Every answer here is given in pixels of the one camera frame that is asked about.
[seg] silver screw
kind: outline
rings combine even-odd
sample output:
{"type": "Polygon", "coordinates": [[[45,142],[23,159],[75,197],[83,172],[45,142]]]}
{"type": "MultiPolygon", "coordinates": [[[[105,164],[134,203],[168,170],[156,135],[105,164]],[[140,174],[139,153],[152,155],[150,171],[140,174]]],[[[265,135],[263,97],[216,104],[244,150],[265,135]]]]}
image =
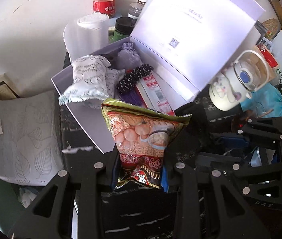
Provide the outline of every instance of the silver screw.
{"type": "Polygon", "coordinates": [[[176,167],[177,169],[183,169],[183,168],[185,167],[185,164],[184,164],[184,163],[176,163],[176,164],[175,164],[175,167],[176,167]]]}
{"type": "Polygon", "coordinates": [[[214,177],[220,177],[220,176],[221,176],[221,172],[220,172],[219,170],[213,170],[213,171],[212,171],[212,175],[213,175],[214,177]]]}
{"type": "Polygon", "coordinates": [[[67,173],[68,173],[68,172],[67,172],[66,170],[61,170],[61,171],[58,172],[58,175],[59,175],[60,177],[64,177],[64,176],[66,176],[67,173]]]}
{"type": "Polygon", "coordinates": [[[103,166],[104,166],[104,164],[101,163],[101,162],[96,162],[96,163],[94,164],[94,168],[95,168],[95,169],[101,169],[103,166]]]}
{"type": "Polygon", "coordinates": [[[250,191],[251,191],[251,190],[250,190],[249,187],[245,187],[245,188],[243,188],[243,190],[242,190],[242,192],[243,192],[244,195],[249,194],[250,191]]]}
{"type": "Polygon", "coordinates": [[[239,169],[239,164],[233,164],[233,170],[237,171],[239,169]]]}

